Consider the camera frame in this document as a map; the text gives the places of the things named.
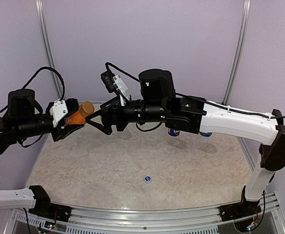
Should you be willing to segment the orange juice bottle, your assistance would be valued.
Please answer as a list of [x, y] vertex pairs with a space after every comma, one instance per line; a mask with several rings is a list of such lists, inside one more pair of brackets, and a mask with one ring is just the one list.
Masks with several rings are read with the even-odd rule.
[[86, 117], [91, 115], [95, 111], [94, 105], [86, 101], [80, 104], [79, 109], [73, 113], [71, 116], [65, 118], [65, 126], [66, 125], [85, 125]]

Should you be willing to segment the blue bottle cap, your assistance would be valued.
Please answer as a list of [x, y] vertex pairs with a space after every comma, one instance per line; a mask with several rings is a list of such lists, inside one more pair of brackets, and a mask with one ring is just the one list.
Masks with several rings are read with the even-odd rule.
[[145, 181], [146, 183], [150, 183], [150, 182], [152, 181], [152, 178], [151, 178], [150, 176], [145, 176], [145, 177], [144, 177], [144, 181]]

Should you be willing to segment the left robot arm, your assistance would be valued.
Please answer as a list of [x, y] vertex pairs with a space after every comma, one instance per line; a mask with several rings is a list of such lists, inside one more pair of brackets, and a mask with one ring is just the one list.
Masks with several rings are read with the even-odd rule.
[[[66, 125], [64, 119], [68, 113], [63, 99], [51, 102], [45, 113], [35, 100], [34, 90], [11, 91], [5, 114], [0, 117], [0, 155], [17, 143], [25, 147], [24, 142], [30, 137], [42, 138], [45, 134], [51, 134], [53, 141], [57, 142], [83, 128], [83, 124]], [[35, 209], [45, 217], [55, 211], [46, 191], [39, 185], [0, 190], [0, 210], [15, 208]]]

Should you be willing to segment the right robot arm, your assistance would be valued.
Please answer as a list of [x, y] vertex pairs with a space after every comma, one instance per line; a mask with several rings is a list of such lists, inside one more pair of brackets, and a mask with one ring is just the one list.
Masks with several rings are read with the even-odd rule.
[[103, 133], [112, 133], [115, 126], [123, 131], [129, 123], [164, 123], [172, 130], [193, 134], [225, 134], [260, 143], [259, 159], [250, 181], [236, 204], [236, 213], [246, 216], [255, 207], [273, 177], [285, 166], [284, 116], [278, 110], [256, 113], [233, 109], [200, 97], [175, 92], [172, 74], [161, 69], [149, 69], [138, 75], [142, 99], [132, 100], [119, 76], [110, 70], [101, 79], [109, 92], [118, 93], [86, 117], [86, 122]]

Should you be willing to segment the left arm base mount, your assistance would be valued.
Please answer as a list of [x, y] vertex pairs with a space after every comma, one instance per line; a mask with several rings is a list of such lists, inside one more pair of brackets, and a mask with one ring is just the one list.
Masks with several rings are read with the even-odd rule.
[[29, 189], [33, 192], [35, 199], [35, 206], [29, 209], [29, 213], [55, 221], [69, 221], [72, 211], [70, 206], [52, 203], [47, 192], [40, 185], [31, 185]]

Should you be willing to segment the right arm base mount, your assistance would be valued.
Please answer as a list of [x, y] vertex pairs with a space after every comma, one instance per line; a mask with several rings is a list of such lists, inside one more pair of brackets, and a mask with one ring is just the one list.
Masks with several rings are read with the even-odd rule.
[[241, 200], [239, 202], [228, 205], [222, 205], [219, 207], [219, 213], [221, 216], [221, 220], [223, 222], [247, 217], [250, 215], [256, 215], [262, 211], [259, 205], [260, 202], [259, 200], [257, 201], [246, 200], [245, 190], [246, 187], [244, 186], [242, 189]]

